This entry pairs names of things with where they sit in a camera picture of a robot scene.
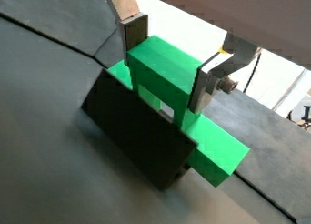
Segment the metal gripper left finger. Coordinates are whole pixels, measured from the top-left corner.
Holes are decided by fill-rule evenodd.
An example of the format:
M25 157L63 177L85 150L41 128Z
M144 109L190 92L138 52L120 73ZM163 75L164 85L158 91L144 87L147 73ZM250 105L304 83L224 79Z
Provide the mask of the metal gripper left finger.
M148 15L140 11L138 0L106 0L122 35L124 63L128 51L148 37Z

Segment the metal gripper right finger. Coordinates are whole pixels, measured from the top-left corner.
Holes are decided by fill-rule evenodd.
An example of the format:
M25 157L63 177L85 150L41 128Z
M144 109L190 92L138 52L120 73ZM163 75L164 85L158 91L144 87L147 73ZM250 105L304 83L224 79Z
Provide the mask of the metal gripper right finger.
M226 34L219 51L196 69L188 102L192 113L203 110L219 90L226 94L234 91L236 81L228 76L250 64L262 50L252 42L231 33Z

